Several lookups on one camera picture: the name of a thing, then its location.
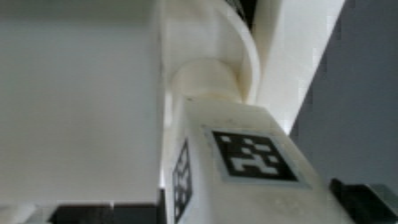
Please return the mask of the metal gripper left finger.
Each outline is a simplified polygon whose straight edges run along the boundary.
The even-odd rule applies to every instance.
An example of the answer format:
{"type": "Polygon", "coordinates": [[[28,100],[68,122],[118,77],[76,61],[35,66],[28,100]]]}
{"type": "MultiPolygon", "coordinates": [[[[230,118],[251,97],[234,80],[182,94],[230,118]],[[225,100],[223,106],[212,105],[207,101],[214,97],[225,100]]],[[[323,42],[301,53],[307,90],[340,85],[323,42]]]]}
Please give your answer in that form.
{"type": "Polygon", "coordinates": [[[164,194],[156,203],[61,205],[49,216],[49,224],[166,224],[164,194]]]}

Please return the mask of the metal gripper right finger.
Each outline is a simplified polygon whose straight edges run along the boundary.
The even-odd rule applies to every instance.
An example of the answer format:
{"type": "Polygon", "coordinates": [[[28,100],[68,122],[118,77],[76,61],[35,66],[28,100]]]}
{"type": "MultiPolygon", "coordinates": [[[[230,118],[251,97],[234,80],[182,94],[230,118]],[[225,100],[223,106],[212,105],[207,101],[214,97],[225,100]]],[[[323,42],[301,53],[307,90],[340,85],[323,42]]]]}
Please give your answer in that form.
{"type": "Polygon", "coordinates": [[[398,224],[398,195],[385,185],[331,179],[328,189],[355,224],[398,224]]]}

